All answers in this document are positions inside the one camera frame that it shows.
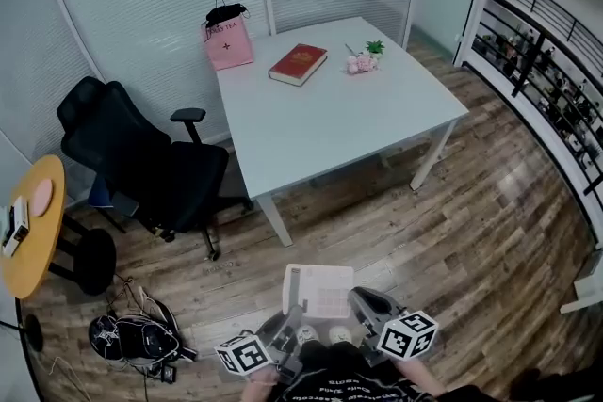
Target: yellow round table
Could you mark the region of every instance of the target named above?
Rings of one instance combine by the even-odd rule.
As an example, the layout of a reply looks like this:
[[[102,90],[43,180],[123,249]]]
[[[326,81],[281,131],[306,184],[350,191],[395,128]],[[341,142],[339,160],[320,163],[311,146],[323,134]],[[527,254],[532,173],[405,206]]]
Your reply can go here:
[[[29,234],[11,258],[0,255],[4,283],[16,298],[27,298],[38,289],[53,259],[65,208],[63,163],[53,154],[44,156],[12,190],[10,205],[19,196],[29,201],[40,181],[46,178],[53,182],[48,209],[41,217],[29,216]]]

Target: cable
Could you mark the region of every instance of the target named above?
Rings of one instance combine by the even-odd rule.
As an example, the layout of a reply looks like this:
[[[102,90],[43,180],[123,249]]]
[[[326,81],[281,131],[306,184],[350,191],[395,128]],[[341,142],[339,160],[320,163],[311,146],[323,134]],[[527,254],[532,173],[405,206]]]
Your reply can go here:
[[[88,394],[88,391],[86,390],[86,387],[84,386],[84,383],[80,380],[80,378],[77,376],[77,374],[75,373],[75,370],[73,370],[73,367],[69,364],[69,362],[67,362],[66,360],[60,358],[60,357],[55,357],[55,360],[53,361],[53,366],[50,368],[50,372],[48,372],[49,376],[53,375],[53,372],[55,370],[55,365],[57,365],[58,361],[62,361],[63,363],[65,363],[73,372],[73,375],[75,376],[75,378],[77,379],[77,381],[79,382],[79,384],[81,385],[81,389],[75,384],[75,382],[69,377],[69,375],[67,375],[67,373],[65,373],[63,371],[62,368],[60,368],[60,365],[58,366],[58,370],[61,371],[61,373],[67,378],[67,380],[69,380],[72,385],[75,387],[75,389],[81,393],[82,395],[84,395],[87,399],[88,402],[92,402],[92,399],[90,398],[90,395]]]
[[[152,298],[150,298],[146,292],[142,289],[141,286],[139,286],[139,293],[140,293],[140,301],[142,302],[142,306],[146,306],[147,302],[152,302],[155,305],[155,308],[158,310],[158,314],[155,313],[155,310],[153,310],[152,308],[147,312],[147,314],[153,318],[153,319],[157,319],[159,316],[161,316],[161,318],[163,318],[163,321],[168,323],[168,319],[166,318],[166,315],[163,314],[163,311],[161,310],[161,307],[159,307],[159,304],[153,300]],[[175,325],[175,328],[178,330],[178,325],[176,324],[176,320],[173,317],[173,314],[171,315],[171,318],[173,320],[173,323]]]
[[[144,381],[144,400],[149,402],[149,395],[147,394],[147,376],[142,374],[142,380]]]
[[[134,370],[136,370],[139,374],[142,374],[142,379],[144,380],[144,400],[149,402],[149,395],[147,394],[147,369],[142,372],[142,370],[139,370],[135,365],[131,366],[134,367]]]
[[[115,303],[118,299],[120,299],[121,297],[123,297],[123,295],[125,295],[125,298],[127,300],[127,307],[128,307],[129,311],[132,311],[132,305],[130,303],[130,298],[132,298],[134,300],[134,303],[136,303],[137,307],[139,307],[140,314],[145,314],[149,318],[153,318],[150,314],[148,314],[142,308],[142,306],[140,306],[139,302],[136,299],[136,296],[134,295],[134,292],[132,291],[132,287],[130,285],[134,282],[134,279],[132,277],[128,277],[127,280],[125,280],[122,276],[118,275],[117,273],[115,274],[115,276],[122,281],[123,288],[120,291],[120,293],[118,293],[111,301],[109,301],[108,296],[105,292],[105,300],[106,300],[106,305],[107,305],[108,309],[114,310],[113,303]]]
[[[9,337],[12,337],[12,338],[13,338],[13,339],[15,339],[17,342],[21,342],[21,340],[20,340],[20,339],[18,339],[18,338],[15,336],[15,334],[14,334],[14,329],[9,329],[8,327],[4,327],[4,326],[2,326],[2,325],[0,325],[0,329],[4,330],[4,331],[7,333],[7,335],[8,335]]]

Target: chair armrest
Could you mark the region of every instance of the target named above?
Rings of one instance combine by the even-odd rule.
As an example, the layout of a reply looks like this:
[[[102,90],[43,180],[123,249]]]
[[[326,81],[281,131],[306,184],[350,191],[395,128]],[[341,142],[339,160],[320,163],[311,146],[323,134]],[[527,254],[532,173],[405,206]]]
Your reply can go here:
[[[198,107],[187,107],[186,109],[178,109],[170,118],[171,122],[201,122],[205,117],[204,109]]]
[[[205,117],[205,110],[198,107],[187,107],[186,109],[178,109],[171,115],[171,122],[183,122],[187,127],[188,134],[195,144],[203,144],[201,138],[195,129],[194,122],[201,122]]]
[[[132,198],[125,196],[120,191],[113,193],[111,204],[113,204],[113,208],[125,217],[134,217],[140,206],[138,201],[132,200]]]

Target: pink paper bag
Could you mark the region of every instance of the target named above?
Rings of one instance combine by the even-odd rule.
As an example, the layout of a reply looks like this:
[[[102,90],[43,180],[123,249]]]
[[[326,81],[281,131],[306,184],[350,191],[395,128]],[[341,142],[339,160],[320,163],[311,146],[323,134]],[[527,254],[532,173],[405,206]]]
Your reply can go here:
[[[216,71],[253,62],[252,43],[242,16],[210,28],[203,25],[201,30],[205,51]]]

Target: small potted plant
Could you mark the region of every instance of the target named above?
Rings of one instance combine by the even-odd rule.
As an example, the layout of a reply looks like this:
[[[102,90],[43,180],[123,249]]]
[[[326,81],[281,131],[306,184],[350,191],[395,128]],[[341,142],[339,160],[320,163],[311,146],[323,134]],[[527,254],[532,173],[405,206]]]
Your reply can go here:
[[[385,46],[383,45],[383,42],[381,42],[380,40],[367,42],[368,54],[377,60],[379,60],[382,57],[384,48],[385,48]]]

